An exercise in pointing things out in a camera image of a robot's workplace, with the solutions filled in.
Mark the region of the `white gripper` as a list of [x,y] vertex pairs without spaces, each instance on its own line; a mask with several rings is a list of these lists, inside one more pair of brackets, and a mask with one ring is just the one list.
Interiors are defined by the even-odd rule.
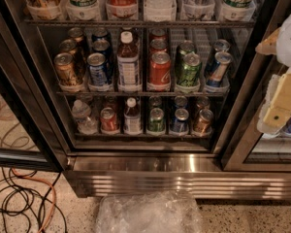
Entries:
[[[255,50],[264,55],[276,55],[277,60],[291,67],[291,14]],[[266,112],[263,122],[279,129],[291,117],[291,69],[282,76],[272,75],[266,95]]]

